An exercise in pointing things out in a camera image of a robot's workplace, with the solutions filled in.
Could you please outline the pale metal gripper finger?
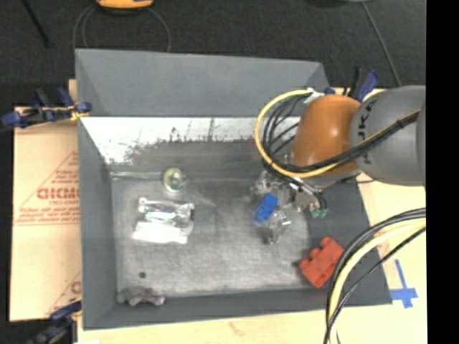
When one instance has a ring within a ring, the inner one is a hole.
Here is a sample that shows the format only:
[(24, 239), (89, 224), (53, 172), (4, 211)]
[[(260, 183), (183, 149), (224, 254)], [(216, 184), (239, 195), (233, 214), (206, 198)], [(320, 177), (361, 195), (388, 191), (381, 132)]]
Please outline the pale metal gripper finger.
[(284, 211), (274, 211), (271, 216), (261, 224), (260, 234), (265, 244), (276, 244), (281, 235), (291, 225), (291, 220)]
[(288, 199), (286, 183), (268, 171), (262, 171), (250, 188), (253, 200), (261, 200), (267, 194), (272, 194), (278, 202)]

